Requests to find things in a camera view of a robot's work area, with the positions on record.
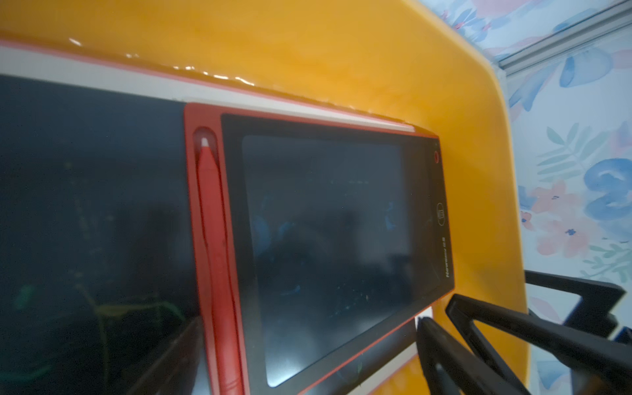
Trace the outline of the pink white writing tablet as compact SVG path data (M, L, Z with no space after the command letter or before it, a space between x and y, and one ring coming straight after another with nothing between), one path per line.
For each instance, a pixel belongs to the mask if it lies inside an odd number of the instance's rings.
M190 103L415 130L2 44L3 393L123 394L150 352L202 318ZM309 391L357 386L411 344L413 321Z

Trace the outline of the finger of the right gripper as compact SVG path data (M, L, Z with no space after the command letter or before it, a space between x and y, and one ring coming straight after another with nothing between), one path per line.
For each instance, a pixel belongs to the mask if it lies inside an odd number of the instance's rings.
M459 314L504 331L551 354L569 358L618 394L631 393L631 347L528 314L454 295L446 314Z
M623 287L604 281L558 276L525 270L525 282L554 291L579 296L579 302L563 321L563 326L607 338L617 328L612 310L626 295Z

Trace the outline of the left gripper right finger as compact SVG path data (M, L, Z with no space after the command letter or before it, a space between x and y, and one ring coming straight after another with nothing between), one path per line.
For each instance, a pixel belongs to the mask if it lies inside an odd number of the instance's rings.
M431 318L418 319L416 347L431 394L518 394Z

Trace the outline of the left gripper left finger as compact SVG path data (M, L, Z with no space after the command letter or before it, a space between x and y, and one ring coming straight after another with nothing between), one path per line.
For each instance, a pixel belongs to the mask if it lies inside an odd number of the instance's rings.
M203 394L204 337L202 319L187 320L150 352L124 394Z

